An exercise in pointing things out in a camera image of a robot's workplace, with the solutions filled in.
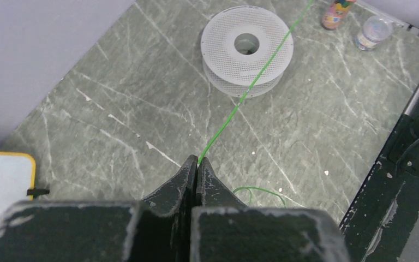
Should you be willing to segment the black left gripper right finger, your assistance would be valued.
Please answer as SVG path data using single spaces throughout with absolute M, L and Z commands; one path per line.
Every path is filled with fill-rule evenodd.
M 191 211 L 191 261 L 349 261 L 344 238 L 323 210 L 249 207 L 209 160 L 197 170 Z

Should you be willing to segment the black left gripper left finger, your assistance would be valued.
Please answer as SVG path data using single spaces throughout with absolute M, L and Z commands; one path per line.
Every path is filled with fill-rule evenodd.
M 188 261 L 197 162 L 142 200 L 16 202 L 0 216 L 0 261 Z

